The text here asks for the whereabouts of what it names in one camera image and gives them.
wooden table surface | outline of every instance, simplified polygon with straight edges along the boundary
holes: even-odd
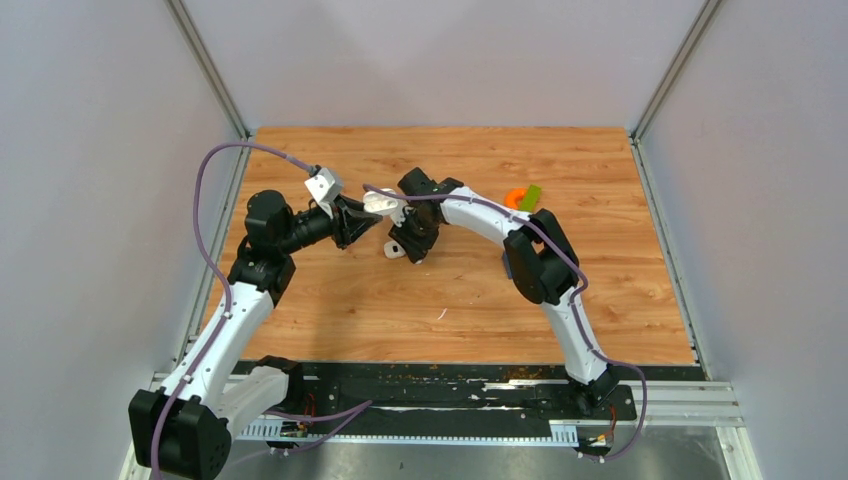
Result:
[[[557,215],[591,281],[584,303],[607,355],[692,363],[623,129],[263,128],[256,141],[334,169],[344,193],[359,199],[362,183],[396,187],[416,166],[498,202],[513,188],[539,185],[538,207]],[[305,179],[276,157],[251,155],[221,260],[225,273],[245,234],[247,199],[274,189],[296,211],[306,209]],[[294,279],[242,357],[563,361],[547,318],[507,279],[494,244],[443,226],[424,263],[412,265],[383,255],[390,226],[384,221],[344,251],[324,240],[297,252]],[[216,285],[210,303],[220,296]]]

orange object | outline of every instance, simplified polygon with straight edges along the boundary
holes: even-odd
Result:
[[[504,198],[504,205],[514,210],[518,210],[518,204],[524,200],[524,195],[527,195],[526,188],[510,190],[510,192],[506,194],[506,198]]]

gray wall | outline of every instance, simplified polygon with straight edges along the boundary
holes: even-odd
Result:
[[[0,112],[0,477],[115,478],[201,272],[197,165],[231,133],[162,1],[2,2]]]
[[[848,3],[728,0],[645,147],[765,478],[844,478]]]
[[[186,0],[251,127],[635,126],[703,0]]]

metal floor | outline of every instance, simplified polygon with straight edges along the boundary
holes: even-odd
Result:
[[[625,442],[633,429],[620,426]],[[230,459],[267,449],[264,442],[239,441]],[[259,457],[222,480],[383,480],[383,479],[729,479],[724,456],[711,427],[651,426],[630,454],[598,465],[557,447],[410,446],[328,443],[283,457]]]

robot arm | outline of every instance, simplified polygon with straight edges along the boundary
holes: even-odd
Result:
[[[334,172],[320,168],[306,182],[315,206],[292,213],[279,192],[266,190],[248,200],[247,235],[228,276],[232,289],[229,318],[224,301],[178,367],[155,392],[139,390],[129,405],[136,459],[151,464],[156,422],[168,411],[159,441],[162,470],[195,479],[220,473],[237,435],[271,407],[299,407],[303,369],[296,362],[265,357],[250,375],[224,392],[241,352],[277,306],[295,272],[292,254],[324,238],[344,249],[382,217],[363,211],[361,202],[342,196]],[[199,362],[189,375],[189,367]],[[177,385],[186,384],[176,398]]]
[[[451,194],[483,198],[452,178],[436,184],[418,168],[405,175],[398,186],[406,195],[412,196]],[[366,209],[369,209],[369,203],[366,203]],[[453,198],[413,200],[409,205],[399,204],[398,208],[402,214],[392,212],[395,225],[389,236],[397,242],[393,247],[405,252],[413,263],[420,263],[435,244],[440,224],[465,227],[502,246],[516,288],[527,300],[542,307],[565,354],[566,372],[572,380],[584,387],[586,402],[597,406],[606,399],[618,381],[609,366],[592,353],[580,335],[578,321],[583,322],[590,342],[597,345],[591,325],[585,320],[580,295],[575,298],[579,318],[575,318],[569,304],[579,281],[576,273],[547,246],[537,253],[533,244],[540,243],[541,239],[531,229],[513,219],[524,219],[540,227],[578,264],[571,244],[551,212],[541,210],[531,214],[502,207],[511,215],[507,217],[485,205]]]

